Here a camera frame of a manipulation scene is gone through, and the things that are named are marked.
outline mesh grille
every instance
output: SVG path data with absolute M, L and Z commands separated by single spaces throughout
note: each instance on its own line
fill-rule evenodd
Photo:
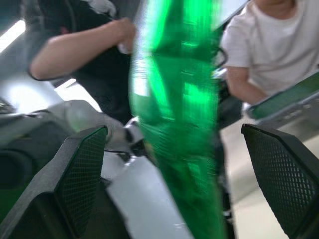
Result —
M 311 177 L 275 138 L 245 135 L 256 178 L 284 232 L 293 236 L 318 192 Z
M 82 236 L 95 202 L 100 179 L 106 129 L 82 141 L 58 188 L 59 200 L 77 236 Z

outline green plastic bottle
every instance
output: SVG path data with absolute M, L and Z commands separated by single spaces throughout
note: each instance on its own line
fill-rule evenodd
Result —
M 139 22 L 131 105 L 195 239 L 224 239 L 211 135 L 218 92 L 212 74 L 216 0 L 150 0 Z

